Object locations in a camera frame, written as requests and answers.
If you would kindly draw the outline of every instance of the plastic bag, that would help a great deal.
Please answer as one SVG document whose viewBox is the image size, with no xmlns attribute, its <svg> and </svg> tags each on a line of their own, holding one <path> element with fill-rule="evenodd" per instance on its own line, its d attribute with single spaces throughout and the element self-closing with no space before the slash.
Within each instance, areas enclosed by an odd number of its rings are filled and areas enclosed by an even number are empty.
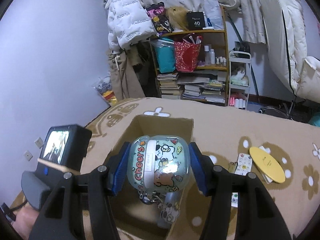
<svg viewBox="0 0 320 240">
<path fill-rule="evenodd" d="M 176 59 L 174 56 L 174 42 L 170 39 L 163 38 L 163 40 L 154 40 L 150 41 L 150 43 L 155 47 L 160 72 L 173 72 L 176 69 Z"/>
<path fill-rule="evenodd" d="M 93 87 L 111 106 L 117 104 L 118 100 L 112 90 L 110 71 L 108 71 L 108 76 L 105 78 L 101 79 L 99 77 L 99 81 Z"/>
<path fill-rule="evenodd" d="M 224 30 L 221 8 L 218 0 L 200 0 L 207 16 L 209 26 L 215 30 Z"/>
<path fill-rule="evenodd" d="M 148 6 L 146 11 L 159 35 L 172 33 L 174 31 L 169 19 L 165 16 L 165 7 L 163 2 Z"/>
</svg>

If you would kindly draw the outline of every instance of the stack of books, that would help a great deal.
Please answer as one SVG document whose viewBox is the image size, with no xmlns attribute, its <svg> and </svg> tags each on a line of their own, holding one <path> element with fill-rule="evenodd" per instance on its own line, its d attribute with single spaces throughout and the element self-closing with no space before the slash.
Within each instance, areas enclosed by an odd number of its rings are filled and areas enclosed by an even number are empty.
<svg viewBox="0 0 320 240">
<path fill-rule="evenodd" d="M 162 98 L 181 99 L 182 89 L 177 84 L 178 73 L 159 74 L 157 79 L 160 83 Z"/>
<path fill-rule="evenodd" d="M 221 92 L 220 90 L 203 89 L 200 95 L 209 102 L 222 104 L 225 103 L 226 94 L 225 92 Z"/>
<path fill-rule="evenodd" d="M 182 94 L 183 97 L 187 98 L 199 98 L 201 89 L 199 86 L 196 85 L 185 85 L 184 86 L 184 93 Z"/>
</svg>

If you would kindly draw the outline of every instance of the wall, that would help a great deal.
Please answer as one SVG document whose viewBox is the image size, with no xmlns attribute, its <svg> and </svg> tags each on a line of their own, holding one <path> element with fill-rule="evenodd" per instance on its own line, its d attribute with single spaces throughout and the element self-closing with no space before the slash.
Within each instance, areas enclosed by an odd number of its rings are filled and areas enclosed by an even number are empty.
<svg viewBox="0 0 320 240">
<path fill-rule="evenodd" d="M 0 203 L 35 170 L 51 126 L 86 125 L 108 105 L 91 85 L 108 72 L 103 0 L 14 0 L 0 21 Z M 28 162 L 23 154 L 29 150 Z"/>
<path fill-rule="evenodd" d="M 301 0 L 304 11 L 304 19 L 306 26 L 306 40 L 308 46 L 308 56 L 320 59 L 320 35 L 317 27 L 317 19 L 311 8 L 305 0 Z M 243 19 L 242 14 L 232 12 L 231 17 L 241 36 L 243 36 Z M 229 50 L 235 47 L 235 41 L 238 41 L 235 31 L 230 22 L 227 22 L 228 45 Z M 273 73 L 269 66 L 267 46 L 265 44 L 250 44 L 252 54 L 252 68 L 255 73 L 258 92 L 261 96 L 277 98 L 281 100 L 291 101 L 294 96 Z M 250 80 L 251 94 L 255 94 L 252 80 Z"/>
</svg>

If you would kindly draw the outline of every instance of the small bottle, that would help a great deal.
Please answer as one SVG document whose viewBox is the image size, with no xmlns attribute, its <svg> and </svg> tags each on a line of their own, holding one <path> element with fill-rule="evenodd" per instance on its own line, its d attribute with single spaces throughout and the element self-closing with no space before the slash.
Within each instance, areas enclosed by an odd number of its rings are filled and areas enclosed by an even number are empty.
<svg viewBox="0 0 320 240">
<path fill-rule="evenodd" d="M 205 56 L 205 65 L 206 66 L 211 65 L 210 50 L 208 45 L 204 46 L 204 56 Z"/>
<path fill-rule="evenodd" d="M 211 61 L 211 65 L 214 65 L 216 63 L 216 56 L 214 54 L 214 49 L 210 49 L 210 61 Z"/>
</svg>

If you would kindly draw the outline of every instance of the office chair base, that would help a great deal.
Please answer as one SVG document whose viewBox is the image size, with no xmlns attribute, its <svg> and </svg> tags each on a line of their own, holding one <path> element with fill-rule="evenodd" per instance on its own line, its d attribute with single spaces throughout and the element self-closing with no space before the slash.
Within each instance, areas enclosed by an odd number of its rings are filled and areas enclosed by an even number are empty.
<svg viewBox="0 0 320 240">
<path fill-rule="evenodd" d="M 281 106 L 279 106 L 279 108 L 276 108 L 276 107 L 273 107 L 273 106 L 267 106 L 267 107 L 259 109 L 258 113 L 265 114 L 266 111 L 272 110 L 272 111 L 275 111 L 276 113 L 282 115 L 284 119 L 289 119 L 289 120 L 295 121 L 293 119 L 293 116 L 294 116 L 293 115 L 293 110 L 294 110 L 294 107 L 296 105 L 296 99 L 297 99 L 297 97 L 295 97 L 294 100 L 291 102 L 290 108 L 288 108 L 286 103 L 282 103 L 282 105 L 284 107 L 283 110 L 281 109 Z"/>
</svg>

